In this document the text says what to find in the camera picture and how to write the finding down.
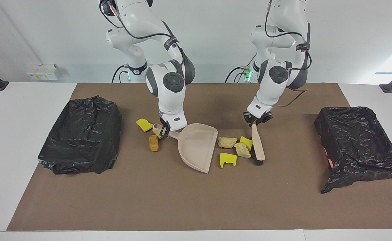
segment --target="black cable tie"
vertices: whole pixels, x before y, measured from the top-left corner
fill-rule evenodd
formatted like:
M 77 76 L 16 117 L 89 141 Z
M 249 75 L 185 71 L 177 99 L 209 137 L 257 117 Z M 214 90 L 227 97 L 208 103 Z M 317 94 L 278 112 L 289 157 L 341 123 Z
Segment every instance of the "black cable tie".
M 134 75 L 141 75 L 144 70 L 147 69 L 149 64 L 147 63 L 147 60 L 145 61 L 145 64 L 139 68 L 133 68 L 131 66 L 128 66 L 129 70 L 134 74 Z
M 169 51 L 170 47 L 171 47 L 172 45 L 176 44 L 176 43 L 178 43 L 178 39 L 177 39 L 177 37 L 173 36 L 173 37 L 171 37 L 170 39 L 168 39 L 168 40 L 165 42 L 164 47 L 165 47 L 165 49 L 166 49 L 167 51 Z
M 256 63 L 253 63 L 253 68 L 254 70 L 258 73 L 260 71 L 260 68 L 256 65 Z
M 296 51 L 301 50 L 302 52 L 304 52 L 304 51 L 308 51 L 309 48 L 310 48 L 310 44 L 308 44 L 308 43 L 302 43 L 302 44 L 298 44 L 298 45 L 296 46 Z

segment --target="trash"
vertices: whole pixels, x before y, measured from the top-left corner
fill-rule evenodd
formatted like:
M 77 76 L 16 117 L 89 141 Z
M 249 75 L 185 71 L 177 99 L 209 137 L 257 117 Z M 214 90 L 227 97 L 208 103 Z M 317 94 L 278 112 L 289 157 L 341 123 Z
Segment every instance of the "trash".
M 245 157 L 246 159 L 251 158 L 250 151 L 248 151 L 248 146 L 245 143 L 236 143 L 234 148 L 236 148 L 236 153 L 239 157 Z
M 240 137 L 240 142 L 245 143 L 248 147 L 248 151 L 251 151 L 253 149 L 253 141 L 250 139 L 247 139 L 243 136 Z
M 149 144 L 150 144 L 150 150 L 159 151 L 159 139 L 157 135 L 150 136 Z
M 139 119 L 136 121 L 136 124 L 144 131 L 147 132 L 153 128 L 153 124 L 151 124 L 146 119 Z
M 223 168 L 224 163 L 236 166 L 237 156 L 233 154 L 220 153 L 220 166 Z
M 117 159 L 121 114 L 117 105 L 95 96 L 68 102 L 38 156 L 55 174 L 111 169 Z
M 218 138 L 218 146 L 221 148 L 233 148 L 234 144 L 236 144 L 237 138 L 229 138 L 229 137 L 219 137 Z
M 333 166 L 321 193 L 392 178 L 392 143 L 371 109 L 323 108 L 315 127 Z
M 161 136 L 161 131 L 162 131 L 161 129 L 152 128 L 152 131 L 153 131 L 153 133 L 154 133 L 155 135 L 158 136 L 159 139 L 162 139 L 162 138 L 163 138 L 163 136 Z

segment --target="green indicator light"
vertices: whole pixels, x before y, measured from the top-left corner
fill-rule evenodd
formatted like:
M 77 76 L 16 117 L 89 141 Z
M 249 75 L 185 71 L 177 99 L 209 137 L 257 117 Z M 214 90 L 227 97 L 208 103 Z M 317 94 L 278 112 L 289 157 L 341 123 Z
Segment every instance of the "green indicator light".
M 246 71 L 246 76 L 245 76 L 245 81 L 250 82 L 251 81 L 251 74 L 252 74 L 252 70 L 247 70 Z

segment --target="white table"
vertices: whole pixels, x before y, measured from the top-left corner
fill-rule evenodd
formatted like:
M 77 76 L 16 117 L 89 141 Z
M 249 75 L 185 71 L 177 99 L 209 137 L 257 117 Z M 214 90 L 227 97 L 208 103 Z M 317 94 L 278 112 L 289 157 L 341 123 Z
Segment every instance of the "white table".
M 10 83 L 0 92 L 0 240 L 392 240 L 392 230 L 6 232 L 38 165 L 35 158 L 75 86 L 75 83 Z M 384 94 L 375 85 L 340 84 L 340 87 L 351 106 L 374 110 L 392 141 L 392 94 Z

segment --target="yellow sponge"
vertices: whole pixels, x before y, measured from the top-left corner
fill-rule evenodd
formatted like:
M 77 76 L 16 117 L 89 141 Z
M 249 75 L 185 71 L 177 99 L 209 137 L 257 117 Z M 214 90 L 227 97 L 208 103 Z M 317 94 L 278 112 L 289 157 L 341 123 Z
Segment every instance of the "yellow sponge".
M 253 141 L 251 141 L 250 139 L 247 139 L 243 136 L 240 137 L 240 141 L 247 145 L 248 151 L 251 151 L 251 149 L 253 148 Z
M 223 168 L 224 163 L 233 164 L 236 166 L 237 156 L 227 153 L 220 153 L 220 166 Z
M 147 132 L 153 128 L 153 124 L 151 124 L 146 119 L 139 119 L 136 121 L 136 124 L 144 131 Z

